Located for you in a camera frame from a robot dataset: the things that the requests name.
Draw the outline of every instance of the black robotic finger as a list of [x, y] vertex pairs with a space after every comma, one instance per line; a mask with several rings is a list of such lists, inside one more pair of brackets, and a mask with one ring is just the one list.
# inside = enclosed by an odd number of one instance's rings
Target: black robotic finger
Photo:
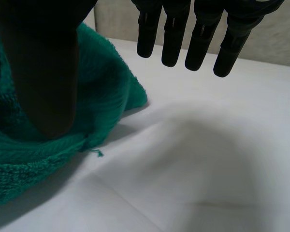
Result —
[[161, 0], [132, 0], [132, 2], [140, 11], [137, 53], [141, 57], [148, 58], [154, 49], [162, 2]]
[[163, 7], [167, 14], [164, 26], [162, 63], [173, 67], [178, 60], [186, 23], [189, 16], [190, 0], [165, 0]]
[[230, 73], [251, 30], [258, 25], [262, 19], [263, 16], [242, 19], [228, 15], [228, 29], [214, 65], [215, 75], [225, 77]]
[[189, 70], [197, 71], [202, 65], [213, 39], [223, 8], [218, 2], [196, 1], [194, 12], [197, 22], [192, 32], [185, 66]]
[[217, 76], [227, 76], [238, 58], [251, 30], [264, 15], [277, 10], [284, 0], [229, 0], [225, 2], [228, 12], [228, 29], [214, 65]]

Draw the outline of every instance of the white surface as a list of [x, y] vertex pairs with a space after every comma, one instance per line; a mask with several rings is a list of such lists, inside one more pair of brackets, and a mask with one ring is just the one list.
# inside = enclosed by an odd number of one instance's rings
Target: white surface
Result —
[[0, 208], [0, 232], [290, 232], [290, 67], [238, 60], [222, 79], [112, 40], [150, 106], [97, 154]]

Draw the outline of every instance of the wall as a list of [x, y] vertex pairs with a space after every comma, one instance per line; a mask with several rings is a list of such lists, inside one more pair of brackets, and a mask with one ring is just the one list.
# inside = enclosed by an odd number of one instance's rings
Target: wall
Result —
[[95, 20], [95, 12], [94, 8], [89, 12], [87, 17], [84, 19], [84, 23], [87, 24], [92, 29], [96, 29], [96, 20]]
[[[183, 41], [185, 49], [189, 47], [196, 21], [193, 2]], [[131, 0], [100, 0], [95, 6], [96, 29], [106, 37], [137, 41], [138, 15], [139, 12]], [[163, 44], [165, 20], [166, 15], [163, 11], [156, 44]], [[210, 53], [218, 53], [226, 28], [226, 14], [224, 14], [209, 48]], [[276, 12], [267, 15], [253, 29], [240, 57], [290, 66], [290, 0], [285, 0]]]

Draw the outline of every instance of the black object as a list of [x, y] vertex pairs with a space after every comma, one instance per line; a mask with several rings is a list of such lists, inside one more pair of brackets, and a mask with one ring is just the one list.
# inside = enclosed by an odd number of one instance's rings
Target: black object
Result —
[[75, 117], [76, 28], [97, 0], [0, 0], [0, 39], [19, 103], [48, 138]]
[[[277, 10], [284, 0], [195, 0], [197, 22], [192, 33], [185, 66], [196, 71], [200, 68], [224, 10], [228, 12], [228, 29], [214, 65], [217, 76], [227, 76], [240, 54], [251, 30], [266, 14]], [[157, 34], [159, 14], [163, 6], [167, 21], [164, 26], [162, 63], [176, 64], [189, 15], [190, 0], [132, 0], [140, 11], [138, 53], [149, 57]], [[144, 18], [153, 19], [145, 32]]]

